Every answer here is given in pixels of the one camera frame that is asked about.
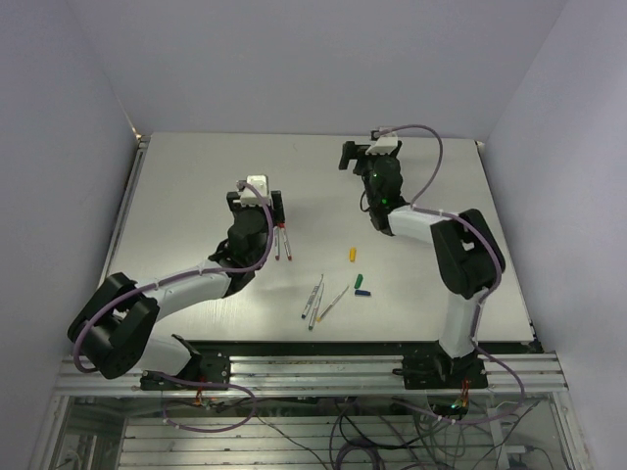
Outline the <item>purple pen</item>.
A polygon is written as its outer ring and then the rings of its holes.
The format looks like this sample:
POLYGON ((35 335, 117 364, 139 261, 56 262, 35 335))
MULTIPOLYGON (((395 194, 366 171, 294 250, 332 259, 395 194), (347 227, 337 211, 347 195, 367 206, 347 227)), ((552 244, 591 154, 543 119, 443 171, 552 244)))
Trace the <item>purple pen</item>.
POLYGON ((273 252, 275 260, 280 260, 280 223, 273 227, 273 252))

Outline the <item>red pen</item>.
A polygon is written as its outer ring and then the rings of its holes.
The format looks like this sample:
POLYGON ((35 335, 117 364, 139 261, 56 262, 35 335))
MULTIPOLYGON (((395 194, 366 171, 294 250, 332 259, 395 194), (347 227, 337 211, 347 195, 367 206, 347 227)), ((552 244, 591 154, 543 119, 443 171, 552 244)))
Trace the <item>red pen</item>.
POLYGON ((289 241, 287 229, 285 231, 281 231, 280 230, 280 233, 281 233, 281 237, 282 237, 282 240, 283 240, 283 246, 284 246, 286 257, 287 257, 287 259, 289 261, 291 261, 293 259, 293 256, 292 256, 292 251, 291 251, 291 246, 290 246, 290 241, 289 241))

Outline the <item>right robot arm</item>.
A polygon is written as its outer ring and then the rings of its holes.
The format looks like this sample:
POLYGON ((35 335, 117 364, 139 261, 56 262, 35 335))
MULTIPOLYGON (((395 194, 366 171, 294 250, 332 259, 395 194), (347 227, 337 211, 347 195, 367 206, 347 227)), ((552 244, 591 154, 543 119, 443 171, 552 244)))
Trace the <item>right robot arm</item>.
POLYGON ((454 213, 414 207, 402 196, 403 177, 398 154, 402 143, 374 142, 342 146, 338 167, 363 183, 366 212, 373 227, 387 236, 412 238, 430 244, 450 296, 443 333, 437 344, 444 356, 431 365, 441 386, 455 386, 466 375, 465 358, 476 351, 483 305, 499 287, 506 262, 481 211, 454 213))

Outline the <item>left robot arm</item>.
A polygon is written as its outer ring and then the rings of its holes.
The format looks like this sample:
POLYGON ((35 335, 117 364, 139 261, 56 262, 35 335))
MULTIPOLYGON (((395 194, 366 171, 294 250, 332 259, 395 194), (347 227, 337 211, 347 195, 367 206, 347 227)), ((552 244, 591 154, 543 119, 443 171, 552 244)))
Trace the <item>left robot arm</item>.
POLYGON ((205 359, 187 340, 175 333, 158 336, 153 329, 188 307, 241 292, 265 264, 276 228, 285 220, 278 190, 264 195, 245 183, 226 201, 233 223, 216 251, 199 264, 145 283, 122 272, 102 282, 68 329, 80 372, 112 380, 139 367, 147 379, 168 379, 178 389, 208 378, 205 359))

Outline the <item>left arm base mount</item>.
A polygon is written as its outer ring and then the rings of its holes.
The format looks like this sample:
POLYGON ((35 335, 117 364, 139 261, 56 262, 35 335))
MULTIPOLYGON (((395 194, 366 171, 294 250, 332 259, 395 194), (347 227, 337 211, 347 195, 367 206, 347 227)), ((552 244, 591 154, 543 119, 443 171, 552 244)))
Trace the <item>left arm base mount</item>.
POLYGON ((225 391, 230 360, 218 351, 199 352, 179 335, 150 338, 137 366, 142 391, 225 391))

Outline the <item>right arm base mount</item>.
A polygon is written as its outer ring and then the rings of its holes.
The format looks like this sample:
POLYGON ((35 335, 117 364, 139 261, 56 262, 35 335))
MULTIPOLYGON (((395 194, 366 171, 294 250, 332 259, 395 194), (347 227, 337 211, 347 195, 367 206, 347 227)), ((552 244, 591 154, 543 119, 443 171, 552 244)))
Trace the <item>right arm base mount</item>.
POLYGON ((407 390, 444 390, 488 387, 484 362, 477 352, 450 358, 440 350, 406 355, 392 374, 403 378, 407 390))

